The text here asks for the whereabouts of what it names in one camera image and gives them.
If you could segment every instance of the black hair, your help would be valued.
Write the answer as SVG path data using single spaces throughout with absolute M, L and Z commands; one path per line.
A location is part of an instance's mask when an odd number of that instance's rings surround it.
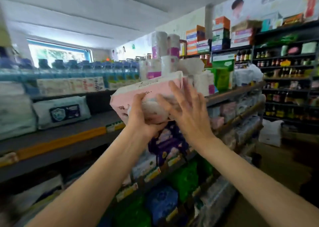
M 244 0 L 235 0 L 232 4 L 232 10 L 234 10 L 241 3 L 244 3 Z

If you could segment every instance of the window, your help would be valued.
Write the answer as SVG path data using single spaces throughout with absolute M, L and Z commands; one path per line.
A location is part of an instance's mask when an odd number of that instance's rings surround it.
M 49 65 L 56 59 L 63 60 L 64 62 L 68 62 L 69 60 L 77 60 L 78 62 L 88 60 L 91 62 L 89 50 L 35 40 L 28 40 L 28 43 L 35 67 L 39 67 L 39 59 L 47 59 Z

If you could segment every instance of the white ceiling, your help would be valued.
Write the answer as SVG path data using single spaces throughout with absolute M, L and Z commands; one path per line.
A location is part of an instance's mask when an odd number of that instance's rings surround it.
M 225 0 L 1 0 L 8 26 L 28 35 L 110 49 Z

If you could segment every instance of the pink and white package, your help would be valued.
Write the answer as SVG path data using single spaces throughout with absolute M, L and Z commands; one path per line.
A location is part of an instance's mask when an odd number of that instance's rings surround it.
M 172 72 L 165 77 L 156 77 L 117 89 L 111 96 L 110 105 L 121 120 L 127 124 L 134 95 L 146 93 L 142 101 L 142 110 L 145 120 L 151 124 L 165 122 L 169 119 L 169 113 L 157 103 L 156 95 L 162 94 L 166 100 L 177 108 L 179 107 L 169 88 L 168 82 L 170 80 L 174 81 L 178 88 L 183 89 L 183 73 L 181 71 Z

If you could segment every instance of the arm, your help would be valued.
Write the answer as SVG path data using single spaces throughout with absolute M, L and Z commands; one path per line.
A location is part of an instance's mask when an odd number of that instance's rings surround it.
M 176 111 L 161 95 L 157 101 L 177 121 L 187 142 L 228 179 L 271 226 L 319 226 L 319 209 L 291 192 L 259 169 L 251 166 L 215 137 L 211 131 L 202 94 L 188 86 L 192 108 L 185 96 L 170 82 L 182 112 Z
M 166 125 L 147 125 L 136 95 L 127 126 L 102 156 L 28 227 L 95 227 L 155 133 Z

